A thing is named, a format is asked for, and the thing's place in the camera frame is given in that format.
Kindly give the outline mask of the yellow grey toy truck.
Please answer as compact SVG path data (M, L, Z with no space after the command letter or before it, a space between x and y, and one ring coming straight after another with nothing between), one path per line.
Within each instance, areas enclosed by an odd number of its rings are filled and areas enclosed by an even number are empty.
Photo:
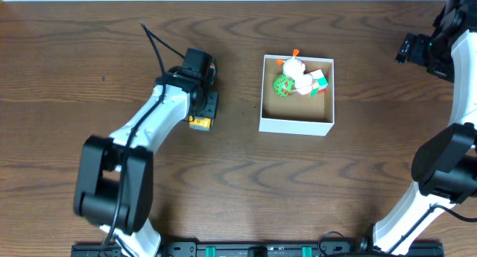
M189 116L189 127L194 130L200 131L210 131L210 128L213 125L213 118L198 117L198 116Z

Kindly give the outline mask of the green numbered ball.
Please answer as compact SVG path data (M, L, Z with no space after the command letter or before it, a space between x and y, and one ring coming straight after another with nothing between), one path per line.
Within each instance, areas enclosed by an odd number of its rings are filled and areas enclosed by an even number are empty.
M272 88L276 95L282 98L287 98L294 94L295 81L293 78L285 74L280 74L275 77Z

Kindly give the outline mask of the pink white plush toy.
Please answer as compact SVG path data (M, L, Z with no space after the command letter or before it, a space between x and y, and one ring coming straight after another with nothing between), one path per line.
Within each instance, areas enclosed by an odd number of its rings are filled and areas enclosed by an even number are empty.
M307 95L313 90L315 80L311 74L306 74L306 64L297 58L299 49L294 49L292 57L287 60L277 60L277 65L282 66L282 73L291 78L294 85L291 87L293 93Z

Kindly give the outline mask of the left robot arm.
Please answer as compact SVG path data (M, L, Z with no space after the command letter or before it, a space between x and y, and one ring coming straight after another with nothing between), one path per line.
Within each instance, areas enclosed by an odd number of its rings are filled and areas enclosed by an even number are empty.
M76 215L99 226L99 244L78 243L72 256L157 256L161 236L148 219L154 187L154 155L175 125L187 121L210 130L216 117L216 60L190 48L181 66L156 79L153 92L128 123L108 137L83 144L73 201Z

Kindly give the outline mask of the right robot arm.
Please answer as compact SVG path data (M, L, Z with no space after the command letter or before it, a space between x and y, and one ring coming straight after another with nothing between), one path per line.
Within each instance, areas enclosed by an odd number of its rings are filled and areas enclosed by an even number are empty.
M437 244L414 240L443 212L476 196L476 0L447 0L431 36L407 34L396 56L453 84L447 128L417 150L407 192L363 238L359 252L387 256L439 256Z

